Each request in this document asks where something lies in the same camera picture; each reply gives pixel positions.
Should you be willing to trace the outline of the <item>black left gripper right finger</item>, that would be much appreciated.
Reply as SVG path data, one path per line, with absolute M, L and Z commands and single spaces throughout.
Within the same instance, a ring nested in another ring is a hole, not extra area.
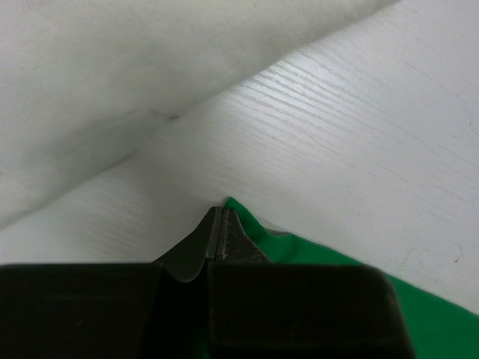
M 226 209 L 207 265 L 212 358 L 413 358 L 393 286 L 364 265 L 274 263 Z

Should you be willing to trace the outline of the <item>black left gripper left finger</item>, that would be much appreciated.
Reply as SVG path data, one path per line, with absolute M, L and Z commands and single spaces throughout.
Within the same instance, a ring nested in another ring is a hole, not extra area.
M 1 267 L 3 358 L 203 358 L 206 267 L 223 211 L 145 263 Z

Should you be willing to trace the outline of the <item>green t-shirt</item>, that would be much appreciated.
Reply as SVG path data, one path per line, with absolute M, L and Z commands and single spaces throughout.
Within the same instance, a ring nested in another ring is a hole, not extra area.
M 293 234 L 269 232 L 234 199 L 228 199 L 220 208 L 222 211 L 230 209 L 236 212 L 246 235 L 274 263 L 367 266 L 331 248 Z M 390 281 L 399 300 L 415 351 L 413 358 L 478 356 L 477 315 L 407 282 L 383 274 Z

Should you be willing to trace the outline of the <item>white t-shirt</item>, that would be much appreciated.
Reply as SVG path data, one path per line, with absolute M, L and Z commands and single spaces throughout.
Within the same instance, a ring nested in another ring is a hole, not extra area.
M 387 1 L 3 1 L 1 225 Z

